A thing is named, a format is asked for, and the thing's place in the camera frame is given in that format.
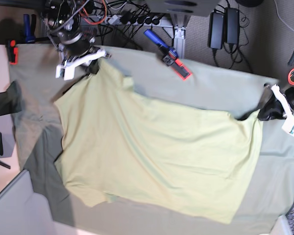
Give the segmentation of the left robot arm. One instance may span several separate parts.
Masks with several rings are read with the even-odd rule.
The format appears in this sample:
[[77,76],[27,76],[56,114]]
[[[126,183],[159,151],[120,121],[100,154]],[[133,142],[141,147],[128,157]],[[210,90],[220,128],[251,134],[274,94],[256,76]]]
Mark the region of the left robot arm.
[[281,93],[278,85],[265,85],[271,91],[277,88],[277,94],[272,94],[260,109],[258,113],[259,120],[269,121],[274,119],[287,119],[288,117],[294,118],[294,50],[288,61],[288,65],[292,66],[292,69],[288,73],[288,84],[290,87]]

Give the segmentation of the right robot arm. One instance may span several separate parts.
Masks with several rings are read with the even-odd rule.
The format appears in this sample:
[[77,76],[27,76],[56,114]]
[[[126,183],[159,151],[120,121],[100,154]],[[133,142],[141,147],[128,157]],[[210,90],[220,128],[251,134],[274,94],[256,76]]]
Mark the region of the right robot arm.
[[94,9],[93,1],[49,0],[46,6],[47,36],[61,56],[55,77],[71,80],[76,67],[88,67],[105,55],[94,45],[96,32],[86,33],[81,27],[83,18]]

